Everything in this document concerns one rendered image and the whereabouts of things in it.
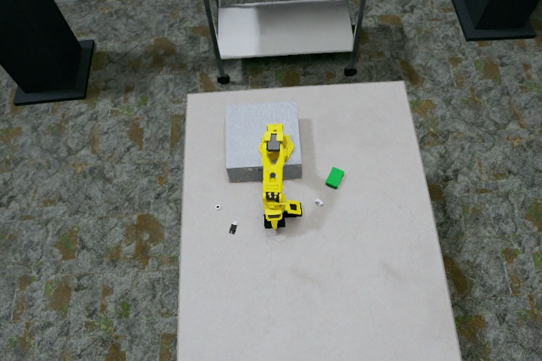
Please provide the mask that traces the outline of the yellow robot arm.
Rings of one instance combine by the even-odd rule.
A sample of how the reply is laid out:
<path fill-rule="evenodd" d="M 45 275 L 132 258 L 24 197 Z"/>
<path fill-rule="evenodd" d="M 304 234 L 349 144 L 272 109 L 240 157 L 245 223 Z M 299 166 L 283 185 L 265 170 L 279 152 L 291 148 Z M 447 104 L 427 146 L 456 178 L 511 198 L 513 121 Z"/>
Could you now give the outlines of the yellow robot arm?
<path fill-rule="evenodd" d="M 287 142 L 286 145 L 285 142 Z M 289 135 L 283 135 L 282 125 L 268 126 L 268 132 L 265 132 L 262 137 L 259 152 L 262 155 L 263 164 L 263 204 L 269 209 L 285 210 L 285 195 L 282 194 L 283 165 L 285 161 L 288 161 L 293 150 L 294 144 L 289 139 Z M 275 173 L 276 178 L 271 178 L 271 173 Z"/>

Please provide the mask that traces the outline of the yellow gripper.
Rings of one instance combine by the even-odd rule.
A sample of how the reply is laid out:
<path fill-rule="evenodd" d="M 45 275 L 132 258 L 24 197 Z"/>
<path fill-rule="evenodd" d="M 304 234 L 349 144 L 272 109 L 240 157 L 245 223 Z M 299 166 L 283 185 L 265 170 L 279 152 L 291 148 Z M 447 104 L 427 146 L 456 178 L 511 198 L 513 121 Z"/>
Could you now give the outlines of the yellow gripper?
<path fill-rule="evenodd" d="M 282 219 L 282 211 L 288 211 L 288 214 L 298 214 L 301 215 L 300 202 L 287 200 L 285 203 L 285 210 L 283 209 L 269 209 L 264 205 L 263 209 L 266 213 L 267 221 L 271 221 L 273 229 L 277 229 L 278 220 Z"/>

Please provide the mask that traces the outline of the green rectangular block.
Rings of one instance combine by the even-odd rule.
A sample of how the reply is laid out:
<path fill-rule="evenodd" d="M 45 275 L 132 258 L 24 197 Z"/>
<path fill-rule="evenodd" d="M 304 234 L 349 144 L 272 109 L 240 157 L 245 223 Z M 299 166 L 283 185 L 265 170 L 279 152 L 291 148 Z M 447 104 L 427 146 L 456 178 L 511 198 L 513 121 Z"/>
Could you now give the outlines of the green rectangular block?
<path fill-rule="evenodd" d="M 344 171 L 338 169 L 338 168 L 335 168 L 333 167 L 330 171 L 330 174 L 328 175 L 327 177 L 327 180 L 325 181 L 325 183 L 329 186 L 332 186 L 334 188 L 337 188 L 342 177 L 344 175 Z"/>

